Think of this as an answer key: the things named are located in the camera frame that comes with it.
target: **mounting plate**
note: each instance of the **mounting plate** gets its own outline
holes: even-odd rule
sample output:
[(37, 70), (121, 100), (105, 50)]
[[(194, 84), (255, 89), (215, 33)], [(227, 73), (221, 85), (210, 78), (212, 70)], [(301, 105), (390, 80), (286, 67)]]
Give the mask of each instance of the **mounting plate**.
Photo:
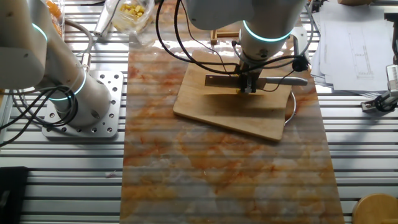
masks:
[[(81, 128), (64, 125), (57, 128), (42, 128), (42, 133), (48, 138), (112, 138), (118, 133), (119, 112), (122, 97), (123, 74), (113, 71), (91, 71), (90, 75), (108, 88), (111, 94), (110, 107), (106, 115), (96, 124)], [(54, 104), (47, 103), (45, 118), (49, 123), (60, 120)]]

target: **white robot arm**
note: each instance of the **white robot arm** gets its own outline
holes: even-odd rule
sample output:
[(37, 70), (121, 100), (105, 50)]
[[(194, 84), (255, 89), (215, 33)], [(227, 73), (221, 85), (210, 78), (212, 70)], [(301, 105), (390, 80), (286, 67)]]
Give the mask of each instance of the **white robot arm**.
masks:
[[(95, 124), (108, 111), (108, 89), (92, 78), (54, 29), (41, 0), (0, 0), (0, 88), (42, 89), (68, 86), (76, 95), (78, 112), (71, 126)], [(65, 94), (50, 100), (62, 117)]]
[[(239, 35), (239, 42), (242, 46), (242, 70), (267, 61), (281, 49), (290, 35), (294, 35), (295, 40), (297, 40), (295, 53), (298, 55), (303, 52), (304, 60), (308, 63), (308, 51), (305, 49), (307, 46), (307, 31), (303, 27), (295, 27), (307, 0), (184, 1), (191, 23), (199, 29), (213, 30), (236, 21), (243, 21)], [(259, 68), (239, 74), (242, 77), (239, 79), (241, 92), (256, 92), (256, 83), (261, 71), (262, 69)], [(211, 79), (207, 78), (206, 80), (230, 83), (226, 81), (228, 78), (211, 75)]]

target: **wooden stand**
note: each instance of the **wooden stand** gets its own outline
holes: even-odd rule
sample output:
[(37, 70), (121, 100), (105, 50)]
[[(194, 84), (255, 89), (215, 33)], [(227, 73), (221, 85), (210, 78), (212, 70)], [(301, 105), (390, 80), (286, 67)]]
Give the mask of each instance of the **wooden stand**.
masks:
[(1, 103), (2, 103), (2, 96), (3, 95), (0, 95), (0, 107), (1, 107)]
[(236, 38), (239, 37), (239, 31), (237, 32), (217, 32), (217, 30), (210, 31), (210, 43), (212, 45), (217, 44), (218, 38)]
[(338, 0), (338, 2), (346, 6), (360, 6), (363, 4), (370, 4), (373, 0)]

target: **bolt hole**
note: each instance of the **bolt hole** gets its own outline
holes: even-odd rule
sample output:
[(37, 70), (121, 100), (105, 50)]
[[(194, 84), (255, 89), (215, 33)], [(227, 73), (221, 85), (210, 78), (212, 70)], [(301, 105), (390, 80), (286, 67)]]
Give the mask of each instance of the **bolt hole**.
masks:
[(96, 118), (96, 119), (99, 119), (99, 118), (100, 118), (100, 115), (99, 115), (98, 112), (95, 111), (95, 110), (91, 110), (91, 115), (92, 115), (94, 118)]

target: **metal bracket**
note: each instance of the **metal bracket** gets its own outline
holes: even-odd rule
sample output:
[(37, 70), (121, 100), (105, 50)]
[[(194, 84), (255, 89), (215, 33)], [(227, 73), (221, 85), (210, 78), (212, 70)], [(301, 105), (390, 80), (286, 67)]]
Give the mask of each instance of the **metal bracket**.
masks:
[[(294, 27), (292, 33), (290, 34), (294, 37), (294, 54), (298, 55), (302, 52), (305, 46), (308, 44), (307, 40), (307, 30), (303, 26)], [(308, 54), (308, 49), (305, 51), (305, 58), (310, 61), (310, 56)]]
[(362, 102), (361, 107), (362, 107), (362, 112), (365, 113), (373, 113), (378, 111), (376, 106), (374, 105), (374, 100)]
[[(42, 128), (42, 133), (48, 138), (111, 138), (118, 133), (119, 112), (121, 105), (123, 74), (113, 71), (91, 71), (90, 75), (104, 83), (111, 94), (111, 106), (106, 115), (96, 124), (86, 127), (62, 127), (47, 129)], [(54, 105), (49, 102), (45, 113), (46, 121), (56, 122), (60, 119)]]
[[(12, 111), (12, 96), (4, 95), (0, 105), (0, 126), (9, 122)], [(0, 130), (0, 142), (3, 142), (6, 129)]]

